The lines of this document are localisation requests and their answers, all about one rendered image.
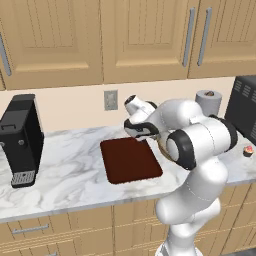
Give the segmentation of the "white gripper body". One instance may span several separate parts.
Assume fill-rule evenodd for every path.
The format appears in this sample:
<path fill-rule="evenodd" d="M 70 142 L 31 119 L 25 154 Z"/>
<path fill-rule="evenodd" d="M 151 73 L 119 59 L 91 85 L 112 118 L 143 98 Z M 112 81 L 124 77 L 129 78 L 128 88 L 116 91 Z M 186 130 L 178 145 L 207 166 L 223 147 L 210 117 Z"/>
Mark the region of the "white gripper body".
<path fill-rule="evenodd" d="M 137 141 L 143 141 L 143 140 L 146 140 L 146 139 L 148 139 L 148 138 L 152 138 L 152 135 L 149 135 L 149 134 L 142 134 L 142 135 L 138 135 L 138 136 L 136 136 L 135 137 L 135 139 L 137 140 Z"/>

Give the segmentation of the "tan bowl with cake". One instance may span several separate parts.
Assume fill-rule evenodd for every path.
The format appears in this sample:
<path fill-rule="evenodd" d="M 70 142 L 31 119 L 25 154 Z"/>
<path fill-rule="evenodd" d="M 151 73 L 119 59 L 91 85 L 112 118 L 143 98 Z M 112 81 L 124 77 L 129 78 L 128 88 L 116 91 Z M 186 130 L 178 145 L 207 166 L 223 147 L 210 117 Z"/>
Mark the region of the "tan bowl with cake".
<path fill-rule="evenodd" d="M 157 143 L 158 143 L 158 148 L 159 148 L 161 154 L 162 154 L 166 159 L 168 159 L 169 161 L 174 162 L 173 159 L 172 159 L 172 158 L 170 157 L 170 155 L 168 154 L 168 152 L 162 147 L 162 145 L 161 145 L 159 139 L 157 139 Z"/>

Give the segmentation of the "dark brown tray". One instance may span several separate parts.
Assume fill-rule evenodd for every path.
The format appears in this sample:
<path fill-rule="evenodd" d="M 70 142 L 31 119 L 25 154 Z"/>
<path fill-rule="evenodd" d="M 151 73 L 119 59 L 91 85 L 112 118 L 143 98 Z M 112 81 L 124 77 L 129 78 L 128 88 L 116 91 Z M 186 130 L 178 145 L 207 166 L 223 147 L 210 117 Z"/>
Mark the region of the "dark brown tray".
<path fill-rule="evenodd" d="M 156 178 L 163 174 L 146 140 L 138 142 L 132 137 L 104 140 L 100 148 L 111 184 Z"/>

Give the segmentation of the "grey paper towel roll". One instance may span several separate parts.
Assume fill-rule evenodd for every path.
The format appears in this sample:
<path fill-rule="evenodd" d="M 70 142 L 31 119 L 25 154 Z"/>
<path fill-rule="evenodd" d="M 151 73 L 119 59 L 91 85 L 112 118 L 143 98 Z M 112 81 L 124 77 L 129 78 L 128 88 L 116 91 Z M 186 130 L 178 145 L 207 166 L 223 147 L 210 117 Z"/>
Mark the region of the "grey paper towel roll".
<path fill-rule="evenodd" d="M 213 90 L 200 90 L 196 93 L 195 101 L 201 106 L 205 116 L 219 113 L 222 95 Z"/>

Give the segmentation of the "tan base cupboard door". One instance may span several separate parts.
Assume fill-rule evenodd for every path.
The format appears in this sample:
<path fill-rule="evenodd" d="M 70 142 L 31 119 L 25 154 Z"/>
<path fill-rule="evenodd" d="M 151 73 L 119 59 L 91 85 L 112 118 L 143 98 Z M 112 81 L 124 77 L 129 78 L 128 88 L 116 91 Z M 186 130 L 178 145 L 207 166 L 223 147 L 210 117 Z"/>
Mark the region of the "tan base cupboard door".
<path fill-rule="evenodd" d="M 160 245 L 165 240 L 169 226 L 162 224 L 156 217 L 156 202 L 156 199 L 151 199 L 113 207 L 116 253 Z"/>
<path fill-rule="evenodd" d="M 256 183 L 227 186 L 220 201 L 220 214 L 197 233 L 196 247 L 204 256 L 256 248 Z"/>

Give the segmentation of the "black microwave oven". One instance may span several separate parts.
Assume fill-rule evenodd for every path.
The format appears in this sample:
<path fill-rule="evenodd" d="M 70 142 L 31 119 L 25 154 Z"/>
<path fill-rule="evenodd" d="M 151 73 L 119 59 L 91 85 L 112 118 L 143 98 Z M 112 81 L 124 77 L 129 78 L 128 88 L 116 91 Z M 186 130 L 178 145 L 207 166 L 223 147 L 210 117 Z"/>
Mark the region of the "black microwave oven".
<path fill-rule="evenodd" d="M 256 75 L 235 78 L 225 119 L 256 146 Z"/>

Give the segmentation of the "tan drawer front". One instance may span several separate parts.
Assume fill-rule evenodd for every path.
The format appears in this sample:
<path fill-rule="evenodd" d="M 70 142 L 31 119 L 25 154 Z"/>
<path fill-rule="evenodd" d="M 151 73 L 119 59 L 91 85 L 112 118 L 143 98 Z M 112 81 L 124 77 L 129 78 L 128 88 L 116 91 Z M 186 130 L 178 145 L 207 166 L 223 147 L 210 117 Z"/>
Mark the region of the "tan drawer front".
<path fill-rule="evenodd" d="M 24 229 L 49 224 L 39 231 L 12 234 L 13 229 Z M 97 230 L 112 227 L 111 207 L 94 208 L 44 216 L 20 221 L 0 223 L 0 244 L 48 235 L 59 235 L 77 230 Z"/>
<path fill-rule="evenodd" d="M 96 256 L 95 253 L 83 254 L 75 248 L 73 240 L 12 249 L 0 253 L 0 256 Z"/>

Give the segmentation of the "black coffee machine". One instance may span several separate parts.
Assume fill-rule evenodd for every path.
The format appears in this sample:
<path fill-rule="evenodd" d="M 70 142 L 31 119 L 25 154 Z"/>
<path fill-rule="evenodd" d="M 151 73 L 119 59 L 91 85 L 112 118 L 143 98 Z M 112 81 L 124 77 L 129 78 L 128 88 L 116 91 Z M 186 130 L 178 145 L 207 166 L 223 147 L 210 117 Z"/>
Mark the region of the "black coffee machine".
<path fill-rule="evenodd" d="M 0 119 L 0 145 L 13 174 L 11 186 L 32 186 L 44 144 L 34 94 L 15 95 Z"/>

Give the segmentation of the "grey wall outlet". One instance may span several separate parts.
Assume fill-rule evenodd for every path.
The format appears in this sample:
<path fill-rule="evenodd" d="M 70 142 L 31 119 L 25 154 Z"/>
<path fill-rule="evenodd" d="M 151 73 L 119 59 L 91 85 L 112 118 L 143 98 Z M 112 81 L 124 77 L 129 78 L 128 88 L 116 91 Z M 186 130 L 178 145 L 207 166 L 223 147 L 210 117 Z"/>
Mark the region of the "grey wall outlet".
<path fill-rule="evenodd" d="M 104 92 L 104 108 L 106 111 L 118 109 L 118 91 L 111 90 Z"/>

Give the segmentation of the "tan wall cupboard door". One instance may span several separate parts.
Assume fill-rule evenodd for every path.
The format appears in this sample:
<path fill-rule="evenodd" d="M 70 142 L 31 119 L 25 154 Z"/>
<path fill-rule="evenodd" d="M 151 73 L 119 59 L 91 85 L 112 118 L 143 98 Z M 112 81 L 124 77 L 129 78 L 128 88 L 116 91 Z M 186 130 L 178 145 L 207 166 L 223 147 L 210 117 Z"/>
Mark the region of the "tan wall cupboard door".
<path fill-rule="evenodd" d="M 198 20 L 212 8 L 203 63 L 197 66 L 201 41 Z M 200 0 L 189 78 L 256 75 L 256 0 Z"/>
<path fill-rule="evenodd" d="M 8 90 L 103 82 L 99 0 L 0 0 Z"/>
<path fill-rule="evenodd" d="M 105 83 L 185 79 L 200 0 L 100 0 Z M 183 56 L 189 10 L 195 18 Z"/>

